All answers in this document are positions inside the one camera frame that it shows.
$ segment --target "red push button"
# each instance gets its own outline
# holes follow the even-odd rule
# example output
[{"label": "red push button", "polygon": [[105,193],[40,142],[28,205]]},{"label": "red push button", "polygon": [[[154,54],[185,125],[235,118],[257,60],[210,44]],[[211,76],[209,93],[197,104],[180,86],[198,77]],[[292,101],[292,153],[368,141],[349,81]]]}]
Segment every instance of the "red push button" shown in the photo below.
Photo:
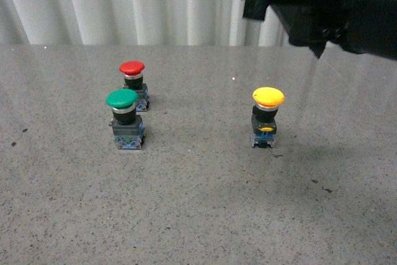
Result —
[{"label": "red push button", "polygon": [[143,71],[145,65],[140,61],[127,61],[120,65],[120,71],[127,76],[136,76]]}]

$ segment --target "yellow push button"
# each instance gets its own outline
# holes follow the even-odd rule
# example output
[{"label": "yellow push button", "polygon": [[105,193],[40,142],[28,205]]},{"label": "yellow push button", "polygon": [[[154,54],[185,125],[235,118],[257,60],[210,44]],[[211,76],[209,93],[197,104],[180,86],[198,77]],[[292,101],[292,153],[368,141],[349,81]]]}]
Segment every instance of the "yellow push button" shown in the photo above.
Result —
[{"label": "yellow push button", "polygon": [[265,107],[275,107],[284,102],[284,94],[276,88],[261,87],[252,94],[254,100]]}]

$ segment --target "speckled countertop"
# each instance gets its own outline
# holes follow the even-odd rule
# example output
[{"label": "speckled countertop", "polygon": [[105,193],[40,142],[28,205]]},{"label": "speckled countertop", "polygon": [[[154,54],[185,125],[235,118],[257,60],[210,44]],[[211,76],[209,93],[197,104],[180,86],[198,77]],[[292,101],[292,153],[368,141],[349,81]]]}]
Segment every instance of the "speckled countertop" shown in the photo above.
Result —
[{"label": "speckled countertop", "polygon": [[[0,57],[1,264],[397,264],[395,61],[292,47]],[[141,151],[118,151],[108,126],[127,60],[145,62],[151,94]],[[249,142],[261,86],[286,97],[274,149]]]}]

